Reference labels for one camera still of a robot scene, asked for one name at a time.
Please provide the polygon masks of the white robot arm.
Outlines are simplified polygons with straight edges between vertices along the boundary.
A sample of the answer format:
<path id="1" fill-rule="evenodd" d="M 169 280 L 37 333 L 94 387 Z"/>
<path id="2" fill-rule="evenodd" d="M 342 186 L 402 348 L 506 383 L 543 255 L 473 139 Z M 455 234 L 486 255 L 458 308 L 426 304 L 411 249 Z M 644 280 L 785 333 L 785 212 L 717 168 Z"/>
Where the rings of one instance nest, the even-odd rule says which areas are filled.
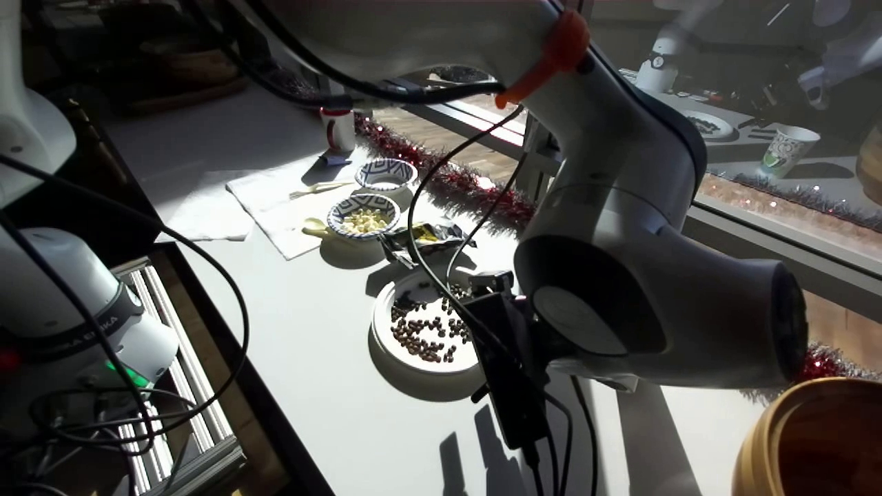
<path id="1" fill-rule="evenodd" d="M 555 0 L 265 0 L 276 36 L 346 87 L 434 66 L 503 82 L 564 149 L 517 249 L 518 289 L 466 324 L 518 449 L 546 437 L 553 366 L 605 380 L 765 390 L 809 357 L 805 300 L 769 259 L 684 238 L 707 172 L 689 118 L 644 95 Z"/>

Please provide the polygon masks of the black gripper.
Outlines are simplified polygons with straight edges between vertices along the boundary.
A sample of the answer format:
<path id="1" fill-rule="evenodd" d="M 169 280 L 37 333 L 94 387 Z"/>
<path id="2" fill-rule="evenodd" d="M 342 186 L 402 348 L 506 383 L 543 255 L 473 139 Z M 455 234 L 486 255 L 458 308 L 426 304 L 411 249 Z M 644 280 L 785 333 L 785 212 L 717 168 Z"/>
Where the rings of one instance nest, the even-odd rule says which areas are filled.
<path id="1" fill-rule="evenodd" d="M 486 387 L 510 449 L 550 437 L 543 387 L 546 373 L 529 333 L 526 304 L 514 293 L 514 277 L 473 277 L 466 324 L 486 376 Z"/>

